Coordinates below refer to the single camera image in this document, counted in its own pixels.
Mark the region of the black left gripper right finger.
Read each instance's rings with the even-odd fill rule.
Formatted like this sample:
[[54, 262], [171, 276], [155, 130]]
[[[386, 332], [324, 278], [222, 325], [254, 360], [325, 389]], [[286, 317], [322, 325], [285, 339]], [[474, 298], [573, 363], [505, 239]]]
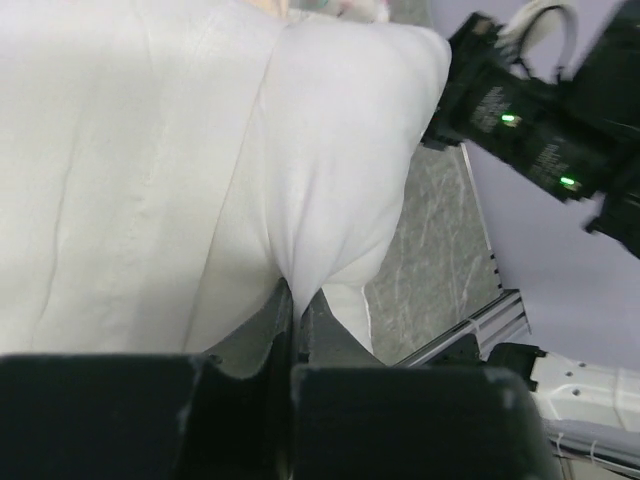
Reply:
[[317, 295], [292, 375], [296, 479], [556, 479], [530, 395], [532, 347], [477, 363], [380, 363]]

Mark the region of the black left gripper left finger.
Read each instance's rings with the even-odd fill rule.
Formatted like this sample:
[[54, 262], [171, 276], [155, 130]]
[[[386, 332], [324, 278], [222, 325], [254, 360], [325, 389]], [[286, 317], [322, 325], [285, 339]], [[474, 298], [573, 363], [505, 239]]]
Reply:
[[292, 299], [200, 354], [1, 360], [5, 479], [286, 479]]

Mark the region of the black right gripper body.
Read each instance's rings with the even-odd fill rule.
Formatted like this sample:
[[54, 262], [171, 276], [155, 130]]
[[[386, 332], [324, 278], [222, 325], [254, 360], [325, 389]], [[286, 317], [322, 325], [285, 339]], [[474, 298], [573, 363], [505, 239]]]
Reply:
[[512, 72], [541, 35], [540, 12], [520, 12], [502, 25], [471, 14], [450, 37], [452, 62], [444, 93], [422, 143], [435, 149], [469, 140], [485, 150], [542, 150], [550, 143], [540, 80]]

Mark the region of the plain white pillow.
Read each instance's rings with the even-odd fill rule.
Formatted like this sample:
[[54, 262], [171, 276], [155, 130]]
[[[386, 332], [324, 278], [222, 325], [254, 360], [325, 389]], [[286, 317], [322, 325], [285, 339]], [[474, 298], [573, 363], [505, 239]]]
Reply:
[[282, 32], [215, 228], [187, 351], [230, 334], [279, 279], [296, 316], [323, 292], [371, 347], [364, 288], [395, 234], [450, 60], [448, 42], [422, 27], [321, 22]]

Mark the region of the white pillow with cream ruffle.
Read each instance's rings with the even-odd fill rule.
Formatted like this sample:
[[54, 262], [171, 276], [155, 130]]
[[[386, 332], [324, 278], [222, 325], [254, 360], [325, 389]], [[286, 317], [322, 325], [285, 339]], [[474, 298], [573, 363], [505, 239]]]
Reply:
[[184, 353], [292, 22], [245, 1], [1, 5], [1, 350]]

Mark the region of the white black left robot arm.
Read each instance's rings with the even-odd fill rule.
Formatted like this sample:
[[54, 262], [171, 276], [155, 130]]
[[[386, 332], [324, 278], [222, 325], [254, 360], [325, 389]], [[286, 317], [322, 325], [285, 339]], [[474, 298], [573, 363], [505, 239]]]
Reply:
[[582, 460], [628, 479], [639, 376], [508, 343], [517, 291], [394, 366], [317, 294], [279, 282], [195, 355], [1, 360], [5, 479], [565, 479]]

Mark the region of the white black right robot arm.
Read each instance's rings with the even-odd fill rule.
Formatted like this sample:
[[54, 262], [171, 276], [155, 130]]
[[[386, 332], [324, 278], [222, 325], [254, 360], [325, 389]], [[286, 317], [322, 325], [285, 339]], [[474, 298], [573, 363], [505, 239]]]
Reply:
[[[566, 38], [552, 82], [525, 51], [552, 18]], [[449, 78], [422, 142], [442, 150], [470, 141], [554, 198], [603, 198], [586, 224], [639, 250], [639, 5], [623, 1], [579, 69], [568, 74], [577, 33], [565, 1], [532, 2], [506, 25], [475, 12], [450, 37]]]

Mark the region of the animal print patterned pillow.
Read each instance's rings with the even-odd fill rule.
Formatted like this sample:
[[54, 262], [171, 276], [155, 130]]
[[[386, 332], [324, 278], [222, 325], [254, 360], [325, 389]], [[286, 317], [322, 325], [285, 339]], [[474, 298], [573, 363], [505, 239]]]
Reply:
[[301, 0], [292, 1], [291, 5], [313, 13], [364, 23], [387, 23], [391, 16], [389, 2], [382, 0]]

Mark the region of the aluminium front rail frame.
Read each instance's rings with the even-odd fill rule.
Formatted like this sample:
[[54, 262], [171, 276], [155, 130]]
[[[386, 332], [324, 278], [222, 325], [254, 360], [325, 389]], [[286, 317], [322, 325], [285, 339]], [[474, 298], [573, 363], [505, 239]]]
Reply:
[[520, 291], [504, 290], [496, 300], [399, 361], [397, 366], [482, 362], [496, 345], [529, 333]]

